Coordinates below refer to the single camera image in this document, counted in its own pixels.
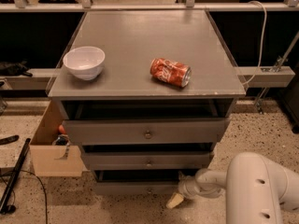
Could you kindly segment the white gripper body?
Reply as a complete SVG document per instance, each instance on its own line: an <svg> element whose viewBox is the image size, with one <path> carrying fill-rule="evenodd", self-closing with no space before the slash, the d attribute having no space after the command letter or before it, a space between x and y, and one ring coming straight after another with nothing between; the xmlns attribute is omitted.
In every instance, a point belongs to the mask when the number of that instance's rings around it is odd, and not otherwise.
<svg viewBox="0 0 299 224"><path fill-rule="evenodd" d="M194 176L183 176L178 182L178 192L186 199L193 199L199 191Z"/></svg>

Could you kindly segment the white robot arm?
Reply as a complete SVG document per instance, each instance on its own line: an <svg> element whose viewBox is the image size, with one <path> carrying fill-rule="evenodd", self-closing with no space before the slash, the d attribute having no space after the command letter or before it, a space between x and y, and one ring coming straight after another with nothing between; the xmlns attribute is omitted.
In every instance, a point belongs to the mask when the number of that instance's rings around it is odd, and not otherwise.
<svg viewBox="0 0 299 224"><path fill-rule="evenodd" d="M200 169L181 175L166 207L195 196L226 195L226 224L283 224L281 212L299 211L299 174L265 156L236 155L225 172Z"/></svg>

